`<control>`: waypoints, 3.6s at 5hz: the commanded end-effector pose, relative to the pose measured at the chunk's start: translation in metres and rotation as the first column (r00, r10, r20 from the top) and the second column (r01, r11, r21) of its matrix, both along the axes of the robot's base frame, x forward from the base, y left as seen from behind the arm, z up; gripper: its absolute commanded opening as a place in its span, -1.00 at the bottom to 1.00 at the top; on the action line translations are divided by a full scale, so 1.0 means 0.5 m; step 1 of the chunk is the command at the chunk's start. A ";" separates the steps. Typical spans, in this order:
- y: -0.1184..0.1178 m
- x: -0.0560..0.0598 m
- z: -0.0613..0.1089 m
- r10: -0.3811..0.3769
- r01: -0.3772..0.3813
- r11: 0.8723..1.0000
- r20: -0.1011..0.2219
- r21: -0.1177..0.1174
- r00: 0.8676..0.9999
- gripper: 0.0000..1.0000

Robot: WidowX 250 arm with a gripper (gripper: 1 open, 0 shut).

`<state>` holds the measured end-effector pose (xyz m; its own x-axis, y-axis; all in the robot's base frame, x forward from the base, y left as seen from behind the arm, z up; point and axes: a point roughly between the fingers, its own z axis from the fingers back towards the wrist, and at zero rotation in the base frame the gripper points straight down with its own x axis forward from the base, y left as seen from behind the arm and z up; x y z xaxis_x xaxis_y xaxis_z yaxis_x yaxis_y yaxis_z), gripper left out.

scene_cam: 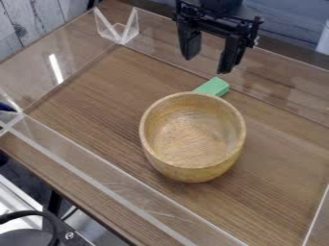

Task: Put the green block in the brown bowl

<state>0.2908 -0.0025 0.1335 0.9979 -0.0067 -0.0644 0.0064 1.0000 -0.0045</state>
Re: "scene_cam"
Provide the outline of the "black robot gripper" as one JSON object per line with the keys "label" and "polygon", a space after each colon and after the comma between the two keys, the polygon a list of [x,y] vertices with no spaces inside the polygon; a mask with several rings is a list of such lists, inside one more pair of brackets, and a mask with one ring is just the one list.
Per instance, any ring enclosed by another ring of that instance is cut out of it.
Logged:
{"label": "black robot gripper", "polygon": [[172,20],[187,61],[199,54],[202,32],[226,38],[216,73],[230,73],[246,48],[256,43],[262,16],[244,6],[243,0],[176,0]]}

